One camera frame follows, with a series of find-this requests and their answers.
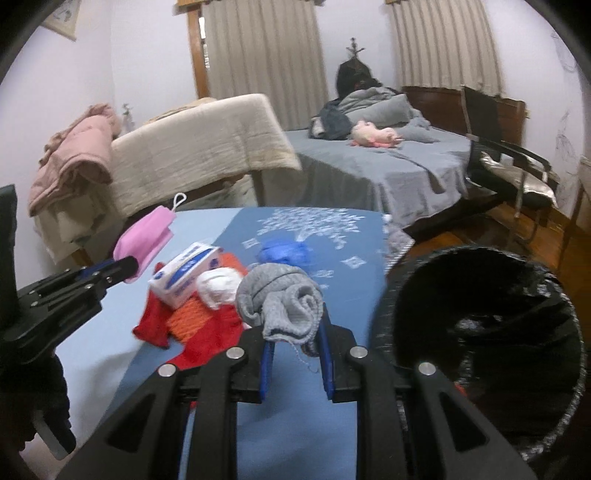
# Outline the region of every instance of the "pink plush toy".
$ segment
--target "pink plush toy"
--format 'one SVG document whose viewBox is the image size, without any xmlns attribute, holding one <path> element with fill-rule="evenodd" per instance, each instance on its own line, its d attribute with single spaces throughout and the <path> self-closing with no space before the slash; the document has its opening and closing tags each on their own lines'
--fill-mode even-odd
<svg viewBox="0 0 591 480">
<path fill-rule="evenodd" d="M 394 148 L 401 141 L 396 130 L 393 128 L 379 129 L 371 122 L 359 120 L 357 125 L 351 130 L 351 137 L 353 141 L 351 145 L 357 147 L 374 147 L 374 148 Z"/>
</svg>

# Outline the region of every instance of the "gray knit fabric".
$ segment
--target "gray knit fabric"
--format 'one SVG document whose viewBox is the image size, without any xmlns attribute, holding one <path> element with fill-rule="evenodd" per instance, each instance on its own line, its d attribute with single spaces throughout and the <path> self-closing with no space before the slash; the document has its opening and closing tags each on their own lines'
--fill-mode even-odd
<svg viewBox="0 0 591 480">
<path fill-rule="evenodd" d="M 236 309 L 249 325 L 263 325 L 265 340 L 284 340 L 301 345 L 306 355 L 318 355 L 314 338 L 323 313 L 322 293 L 301 268 L 256 266 L 238 287 Z"/>
</svg>

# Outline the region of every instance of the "silver screw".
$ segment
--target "silver screw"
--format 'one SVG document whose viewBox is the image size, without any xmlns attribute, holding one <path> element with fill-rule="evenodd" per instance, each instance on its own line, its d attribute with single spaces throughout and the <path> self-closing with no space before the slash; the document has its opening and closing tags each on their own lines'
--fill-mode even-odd
<svg viewBox="0 0 591 480">
<path fill-rule="evenodd" d="M 158 375 L 161 377 L 172 377 L 177 372 L 173 364 L 164 364 L 158 369 Z"/>
<path fill-rule="evenodd" d="M 429 362 L 423 362 L 418 366 L 418 371 L 420 371 L 423 375 L 430 377 L 437 371 L 437 368 L 435 365 L 430 364 Z"/>
<path fill-rule="evenodd" d="M 244 356 L 244 350 L 239 346 L 233 346 L 226 351 L 226 356 L 232 360 L 238 360 Z"/>
<path fill-rule="evenodd" d="M 349 353 L 353 358 L 365 358 L 368 356 L 368 350 L 363 346 L 354 346 Z"/>
</svg>

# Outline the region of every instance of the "striped curtain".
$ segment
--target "striped curtain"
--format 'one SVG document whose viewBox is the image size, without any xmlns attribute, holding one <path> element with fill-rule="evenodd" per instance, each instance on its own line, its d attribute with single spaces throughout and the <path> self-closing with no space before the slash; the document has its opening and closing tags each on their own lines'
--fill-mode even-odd
<svg viewBox="0 0 591 480">
<path fill-rule="evenodd" d="M 495 42 L 480 0 L 394 0 L 401 86 L 466 85 L 502 94 Z"/>
<path fill-rule="evenodd" d="M 203 6 L 214 98 L 266 94 L 284 130 L 328 101 L 313 1 L 213 0 Z"/>
</svg>

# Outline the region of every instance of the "tissue package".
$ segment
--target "tissue package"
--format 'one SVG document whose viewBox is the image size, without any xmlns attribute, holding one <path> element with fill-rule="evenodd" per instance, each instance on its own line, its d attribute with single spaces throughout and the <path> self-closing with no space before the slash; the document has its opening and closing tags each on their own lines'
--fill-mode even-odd
<svg viewBox="0 0 591 480">
<path fill-rule="evenodd" d="M 197 277 L 220 266 L 221 253 L 219 247 L 194 243 L 148 280 L 148 285 L 160 300 L 176 310 L 197 290 Z"/>
</svg>

